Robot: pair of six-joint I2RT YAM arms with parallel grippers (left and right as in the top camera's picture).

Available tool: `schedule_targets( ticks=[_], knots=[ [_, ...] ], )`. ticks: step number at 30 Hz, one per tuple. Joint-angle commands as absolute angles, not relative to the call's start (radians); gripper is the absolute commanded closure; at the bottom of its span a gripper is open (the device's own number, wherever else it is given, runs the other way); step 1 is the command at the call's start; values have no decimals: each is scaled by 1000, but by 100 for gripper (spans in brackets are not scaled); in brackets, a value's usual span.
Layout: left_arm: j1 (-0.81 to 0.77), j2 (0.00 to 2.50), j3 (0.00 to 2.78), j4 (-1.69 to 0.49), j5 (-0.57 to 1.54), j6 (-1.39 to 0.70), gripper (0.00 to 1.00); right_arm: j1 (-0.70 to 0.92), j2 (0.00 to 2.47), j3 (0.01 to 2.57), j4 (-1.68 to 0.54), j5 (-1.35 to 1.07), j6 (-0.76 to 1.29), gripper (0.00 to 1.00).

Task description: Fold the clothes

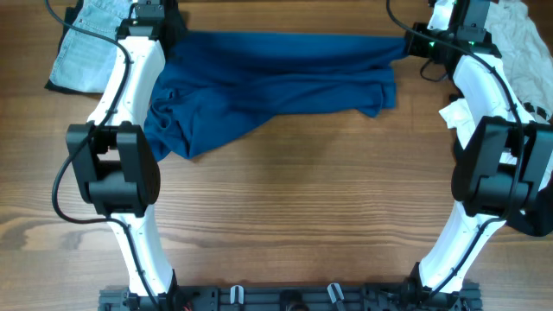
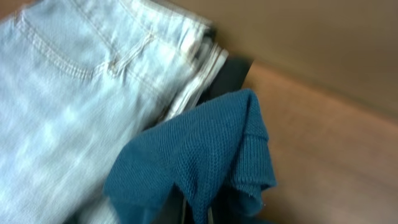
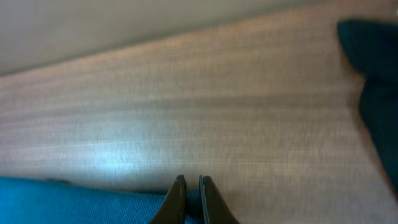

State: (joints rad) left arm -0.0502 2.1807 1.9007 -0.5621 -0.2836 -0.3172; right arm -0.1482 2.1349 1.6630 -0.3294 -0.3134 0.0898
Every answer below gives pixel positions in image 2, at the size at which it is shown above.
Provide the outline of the dark blue polo shirt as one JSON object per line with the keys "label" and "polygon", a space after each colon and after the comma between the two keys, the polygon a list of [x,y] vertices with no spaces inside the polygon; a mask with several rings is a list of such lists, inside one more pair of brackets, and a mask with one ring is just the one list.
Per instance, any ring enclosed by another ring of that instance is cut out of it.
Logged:
{"label": "dark blue polo shirt", "polygon": [[268,134],[256,94],[227,93],[129,141],[105,185],[121,223],[150,223],[178,188],[195,223],[221,204],[248,221],[263,207],[261,194],[275,186]]}

